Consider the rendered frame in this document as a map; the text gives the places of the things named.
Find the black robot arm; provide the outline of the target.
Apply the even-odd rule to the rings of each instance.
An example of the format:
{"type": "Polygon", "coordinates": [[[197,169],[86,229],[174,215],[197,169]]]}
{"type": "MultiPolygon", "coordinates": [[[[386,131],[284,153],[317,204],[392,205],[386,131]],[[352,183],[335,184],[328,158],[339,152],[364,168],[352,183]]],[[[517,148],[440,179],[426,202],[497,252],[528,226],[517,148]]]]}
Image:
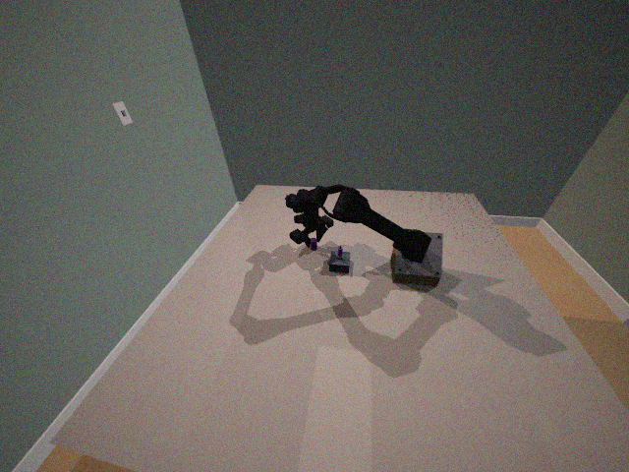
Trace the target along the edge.
{"type": "Polygon", "coordinates": [[[429,249],[430,238],[425,232],[417,229],[404,229],[386,217],[372,210],[368,199],[354,188],[343,185],[330,187],[317,186],[310,191],[302,189],[297,195],[290,194],[286,198],[286,206],[292,208],[295,213],[295,223],[305,224],[302,215],[307,218],[318,216],[318,209],[331,218],[351,223],[362,223],[370,229],[394,241],[393,247],[402,253],[403,259],[410,262],[423,263],[429,249]],[[328,194],[340,193],[333,209],[333,214],[323,206],[328,194]]]}

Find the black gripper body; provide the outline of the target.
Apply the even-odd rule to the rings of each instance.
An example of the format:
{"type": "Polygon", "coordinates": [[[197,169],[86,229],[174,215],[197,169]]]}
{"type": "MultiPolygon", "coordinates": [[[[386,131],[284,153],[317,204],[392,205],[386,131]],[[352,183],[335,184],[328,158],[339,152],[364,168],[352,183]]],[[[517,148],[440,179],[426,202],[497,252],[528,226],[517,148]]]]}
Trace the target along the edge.
{"type": "Polygon", "coordinates": [[[309,238],[309,234],[318,230],[318,229],[323,229],[325,228],[325,224],[326,227],[330,228],[333,226],[333,219],[331,219],[330,217],[324,215],[322,217],[320,217],[319,215],[317,217],[314,218],[307,218],[304,215],[302,215],[303,219],[305,220],[305,224],[303,224],[303,226],[305,227],[305,229],[303,231],[300,231],[299,229],[296,229],[292,232],[290,232],[290,238],[296,243],[296,244],[301,244],[303,242],[306,241],[306,239],[309,238]]]}

